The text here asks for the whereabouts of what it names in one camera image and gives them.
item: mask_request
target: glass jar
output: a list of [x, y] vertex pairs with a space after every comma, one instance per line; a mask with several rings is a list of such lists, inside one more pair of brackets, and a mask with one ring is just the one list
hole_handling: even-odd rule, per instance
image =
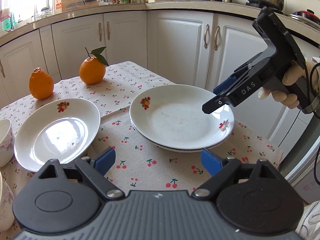
[[39, 19], [46, 18], [52, 15], [52, 11], [48, 7], [44, 7], [41, 9], [41, 13], [39, 15]]

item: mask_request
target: knife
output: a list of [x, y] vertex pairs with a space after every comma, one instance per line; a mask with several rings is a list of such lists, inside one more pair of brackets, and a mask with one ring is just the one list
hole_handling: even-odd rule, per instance
[[67, 7], [66, 8], [70, 8], [70, 7], [74, 7], [74, 6], [76, 6], [78, 3], [81, 3], [81, 2], [83, 2], [83, 4], [85, 4], [84, 2], [93, 2], [93, 1], [96, 1], [96, 0], [81, 0], [81, 1], [78, 1], [77, 3], [75, 2], [75, 3], [70, 3], [70, 4], [68, 4], [67, 5]]

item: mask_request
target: white bowl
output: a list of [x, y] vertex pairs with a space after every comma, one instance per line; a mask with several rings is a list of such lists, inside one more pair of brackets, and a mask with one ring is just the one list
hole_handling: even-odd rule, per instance
[[0, 120], [0, 167], [5, 166], [12, 158], [14, 151], [14, 134], [9, 119]]
[[17, 161], [38, 171], [49, 159], [69, 163], [92, 143], [100, 126], [100, 112], [82, 98], [51, 102], [31, 114], [20, 127], [14, 145]]
[[8, 184], [2, 178], [0, 172], [0, 231], [6, 231], [14, 222], [14, 215], [12, 213], [12, 203], [14, 196]]
[[203, 113], [202, 105], [214, 96], [188, 85], [153, 87], [132, 101], [130, 119], [139, 133], [162, 146], [180, 150], [211, 147], [224, 141], [234, 125], [228, 105]]

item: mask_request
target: orange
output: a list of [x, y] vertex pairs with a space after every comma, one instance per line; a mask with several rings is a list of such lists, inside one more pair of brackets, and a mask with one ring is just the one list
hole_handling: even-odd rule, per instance
[[36, 99], [46, 99], [53, 93], [53, 79], [37, 67], [29, 79], [29, 90], [31, 95]]
[[79, 76], [87, 85], [101, 82], [106, 73], [106, 67], [96, 57], [89, 57], [82, 62]]

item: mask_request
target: table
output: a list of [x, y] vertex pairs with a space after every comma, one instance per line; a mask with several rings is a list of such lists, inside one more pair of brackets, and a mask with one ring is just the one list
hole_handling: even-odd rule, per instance
[[[54, 93], [48, 99], [37, 100], [31, 95], [21, 98], [1, 109], [0, 118], [10, 119], [17, 134], [23, 122], [47, 103], [68, 101], [68, 98], [88, 99], [98, 107], [101, 124], [84, 155], [94, 157], [107, 147], [116, 150], [116, 163], [105, 175], [107, 179], [126, 194], [130, 190], [184, 189], [191, 193], [210, 178], [201, 165], [200, 153], [178, 153], [159, 148], [143, 138], [130, 122], [132, 100], [144, 90], [168, 84], [172, 82], [127, 61], [107, 67], [99, 84], [88, 86], [75, 77], [55, 84]], [[259, 158], [266, 158], [275, 167], [283, 153], [238, 120], [229, 138], [213, 151], [223, 158], [234, 156], [243, 163], [256, 163]], [[34, 174], [22, 168], [15, 157], [0, 170], [14, 195]], [[12, 239], [19, 231], [15, 221], [9, 230], [0, 232], [0, 240]]]

